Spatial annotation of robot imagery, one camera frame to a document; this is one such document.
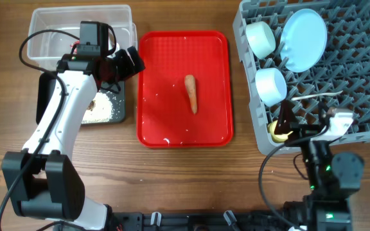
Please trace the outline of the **white plastic spoon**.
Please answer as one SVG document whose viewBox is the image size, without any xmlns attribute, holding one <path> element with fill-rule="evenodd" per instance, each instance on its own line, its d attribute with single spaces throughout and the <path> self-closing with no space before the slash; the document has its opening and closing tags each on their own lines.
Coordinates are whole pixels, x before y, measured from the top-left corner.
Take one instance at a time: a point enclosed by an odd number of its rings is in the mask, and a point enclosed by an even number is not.
<svg viewBox="0 0 370 231">
<path fill-rule="evenodd" d="M 336 96 L 336 95 L 339 95 L 339 94 L 342 94 L 342 93 L 343 93 L 343 90 L 338 91 L 338 92 L 324 92 L 324 93 L 318 93 L 318 94 L 310 94 L 310 95 L 306 95 L 306 96 L 293 97 L 293 98 L 291 98 L 291 100 L 292 101 L 300 101 L 302 99 L 317 98 L 317 97 L 321 97 L 321 96 Z"/>
</svg>

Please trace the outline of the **carrot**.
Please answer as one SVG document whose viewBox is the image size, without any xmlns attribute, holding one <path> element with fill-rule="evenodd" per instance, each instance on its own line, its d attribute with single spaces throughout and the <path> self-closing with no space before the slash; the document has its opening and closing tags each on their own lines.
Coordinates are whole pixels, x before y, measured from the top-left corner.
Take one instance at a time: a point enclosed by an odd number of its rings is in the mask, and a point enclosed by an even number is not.
<svg viewBox="0 0 370 231">
<path fill-rule="evenodd" d="M 186 75 L 184 79 L 184 84 L 186 86 L 186 90 L 188 93 L 191 111 L 194 114 L 196 114 L 198 107 L 197 107 L 197 90 L 196 90 L 195 77 L 191 74 Z"/>
</svg>

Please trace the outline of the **yellow cup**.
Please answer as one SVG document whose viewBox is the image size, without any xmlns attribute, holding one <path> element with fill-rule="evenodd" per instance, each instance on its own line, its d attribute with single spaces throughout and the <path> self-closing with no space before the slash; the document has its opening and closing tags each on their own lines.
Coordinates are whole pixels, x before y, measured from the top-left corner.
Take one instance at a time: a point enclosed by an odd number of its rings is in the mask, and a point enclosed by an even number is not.
<svg viewBox="0 0 370 231">
<path fill-rule="evenodd" d="M 278 134 L 275 134 L 275 129 L 276 129 L 276 125 L 277 125 L 277 121 L 273 121 L 271 123 L 269 123 L 267 125 L 267 131 L 269 132 L 269 134 L 271 135 L 271 138 L 274 142 L 276 143 L 282 143 L 282 142 L 285 142 L 288 140 L 288 136 L 292 133 L 292 132 L 289 132 L 289 133 L 283 133 L 281 135 L 278 135 Z"/>
</svg>

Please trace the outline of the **light blue bowl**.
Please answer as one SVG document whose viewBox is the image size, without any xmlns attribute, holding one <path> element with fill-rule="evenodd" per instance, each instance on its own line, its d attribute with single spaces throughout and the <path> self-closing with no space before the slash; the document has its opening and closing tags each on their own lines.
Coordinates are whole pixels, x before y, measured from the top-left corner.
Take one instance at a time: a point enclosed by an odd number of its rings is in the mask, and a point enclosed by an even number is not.
<svg viewBox="0 0 370 231">
<path fill-rule="evenodd" d="M 256 71 L 255 84 L 260 99 L 268 107 L 272 107 L 286 98 L 287 85 L 279 69 L 266 68 Z"/>
</svg>

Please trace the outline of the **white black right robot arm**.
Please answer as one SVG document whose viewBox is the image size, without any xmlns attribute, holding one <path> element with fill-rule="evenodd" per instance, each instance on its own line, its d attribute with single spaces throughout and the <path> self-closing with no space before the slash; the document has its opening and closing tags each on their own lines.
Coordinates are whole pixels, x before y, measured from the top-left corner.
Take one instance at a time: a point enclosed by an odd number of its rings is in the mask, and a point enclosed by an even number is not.
<svg viewBox="0 0 370 231">
<path fill-rule="evenodd" d="M 319 103 L 318 124 L 301 124 L 293 109 L 293 103 L 282 101 L 274 132 L 288 136 L 286 146 L 300 148 L 311 193 L 285 202 L 282 216 L 291 227 L 351 230 L 349 197 L 360 189 L 364 160 L 350 151 L 334 155 L 330 145 L 353 124 L 353 112 Z"/>
</svg>

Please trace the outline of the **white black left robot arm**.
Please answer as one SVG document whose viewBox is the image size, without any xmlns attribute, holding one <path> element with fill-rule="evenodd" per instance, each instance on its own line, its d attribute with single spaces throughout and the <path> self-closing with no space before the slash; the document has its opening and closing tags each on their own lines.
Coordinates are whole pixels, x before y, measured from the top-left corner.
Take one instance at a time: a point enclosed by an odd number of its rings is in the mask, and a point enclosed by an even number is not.
<svg viewBox="0 0 370 231">
<path fill-rule="evenodd" d="M 78 46 L 65 54 L 55 72 L 51 99 L 37 129 L 20 152 L 5 154 L 1 169 L 8 191 L 0 205 L 12 204 L 18 216 L 48 219 L 51 225 L 79 230 L 109 230 L 112 209 L 85 194 L 71 159 L 85 111 L 103 82 L 124 81 L 145 69 L 135 47 L 119 50 L 114 58 Z"/>
</svg>

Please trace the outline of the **red snack wrapper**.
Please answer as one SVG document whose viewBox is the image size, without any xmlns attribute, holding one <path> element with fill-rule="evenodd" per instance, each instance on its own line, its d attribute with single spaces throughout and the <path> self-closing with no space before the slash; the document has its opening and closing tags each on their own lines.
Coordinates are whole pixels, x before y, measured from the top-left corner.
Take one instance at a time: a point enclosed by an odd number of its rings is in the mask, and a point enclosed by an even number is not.
<svg viewBox="0 0 370 231">
<path fill-rule="evenodd" d="M 70 45 L 70 47 L 72 48 L 74 45 L 77 45 L 77 44 L 79 44 L 79 43 L 80 43 L 80 41 L 79 41 L 79 40 L 77 40 L 77 41 L 73 42 L 73 43 Z"/>
</svg>

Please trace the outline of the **green bowl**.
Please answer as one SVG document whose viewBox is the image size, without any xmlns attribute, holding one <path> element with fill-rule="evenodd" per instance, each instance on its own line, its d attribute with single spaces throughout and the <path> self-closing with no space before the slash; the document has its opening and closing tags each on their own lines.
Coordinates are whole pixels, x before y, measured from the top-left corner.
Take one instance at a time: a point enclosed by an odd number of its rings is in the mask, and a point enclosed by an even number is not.
<svg viewBox="0 0 370 231">
<path fill-rule="evenodd" d="M 246 27 L 246 35 L 250 48 L 259 59 L 264 59 L 276 48 L 276 41 L 270 26 L 263 22 L 254 22 Z"/>
</svg>

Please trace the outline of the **light blue plate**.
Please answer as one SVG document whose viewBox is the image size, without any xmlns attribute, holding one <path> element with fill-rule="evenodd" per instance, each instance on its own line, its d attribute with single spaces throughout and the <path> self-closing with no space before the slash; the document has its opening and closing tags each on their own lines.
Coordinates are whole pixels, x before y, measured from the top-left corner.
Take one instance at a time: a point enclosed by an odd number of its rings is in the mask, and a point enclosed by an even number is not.
<svg viewBox="0 0 370 231">
<path fill-rule="evenodd" d="M 301 73 L 313 67 L 322 57 L 327 44 L 327 26 L 314 10 L 305 8 L 294 13 L 283 28 L 281 59 L 285 67 Z"/>
</svg>

